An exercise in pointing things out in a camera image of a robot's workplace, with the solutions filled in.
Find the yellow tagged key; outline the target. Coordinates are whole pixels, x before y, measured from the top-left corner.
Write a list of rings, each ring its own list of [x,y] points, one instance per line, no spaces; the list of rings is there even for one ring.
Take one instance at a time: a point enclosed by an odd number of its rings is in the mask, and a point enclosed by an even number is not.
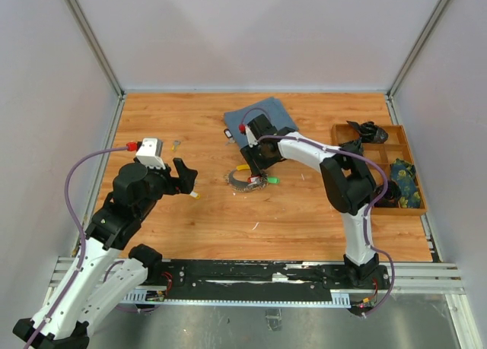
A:
[[[200,194],[198,192],[192,191],[189,195],[194,199],[200,199]]]

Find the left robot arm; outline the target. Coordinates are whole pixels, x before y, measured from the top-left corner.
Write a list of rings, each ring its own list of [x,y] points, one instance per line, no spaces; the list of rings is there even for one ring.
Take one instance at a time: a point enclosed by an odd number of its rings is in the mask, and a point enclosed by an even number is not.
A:
[[[15,324],[14,334],[27,347],[86,348],[97,327],[127,293],[140,284],[159,282],[162,255],[143,244],[130,252],[109,279],[104,283],[100,279],[163,196],[193,192],[197,171],[180,158],[173,163],[176,177],[160,160],[151,165],[140,157],[119,170],[112,192],[91,218],[76,261],[44,307]]]

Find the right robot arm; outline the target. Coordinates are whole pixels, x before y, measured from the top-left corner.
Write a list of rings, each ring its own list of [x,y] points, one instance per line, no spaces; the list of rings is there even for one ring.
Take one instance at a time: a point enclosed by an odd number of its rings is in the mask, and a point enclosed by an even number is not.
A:
[[[379,264],[371,236],[376,183],[359,149],[322,144],[289,127],[278,130],[264,114],[239,124],[238,131],[247,139],[240,152],[253,175],[260,176],[285,160],[297,161],[321,174],[326,197],[342,216],[345,280],[354,288],[370,282]]]

